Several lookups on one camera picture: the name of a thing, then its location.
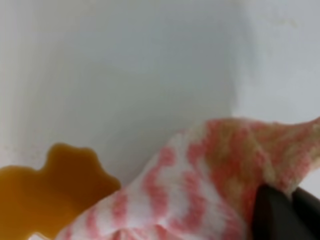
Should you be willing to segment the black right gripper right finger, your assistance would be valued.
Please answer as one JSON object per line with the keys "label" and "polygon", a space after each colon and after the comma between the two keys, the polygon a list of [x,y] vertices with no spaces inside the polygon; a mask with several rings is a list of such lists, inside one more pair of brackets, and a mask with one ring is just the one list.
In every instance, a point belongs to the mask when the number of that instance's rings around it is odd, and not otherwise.
{"label": "black right gripper right finger", "polygon": [[320,200],[298,187],[292,194],[295,213],[316,240],[320,239]]}

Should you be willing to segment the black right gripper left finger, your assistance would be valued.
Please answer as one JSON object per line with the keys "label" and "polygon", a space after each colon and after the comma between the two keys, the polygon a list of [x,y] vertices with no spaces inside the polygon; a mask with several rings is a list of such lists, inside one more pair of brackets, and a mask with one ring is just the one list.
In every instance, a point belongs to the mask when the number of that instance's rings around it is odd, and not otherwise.
{"label": "black right gripper left finger", "polygon": [[313,234],[282,192],[263,185],[256,194],[252,237],[254,240],[312,240]]}

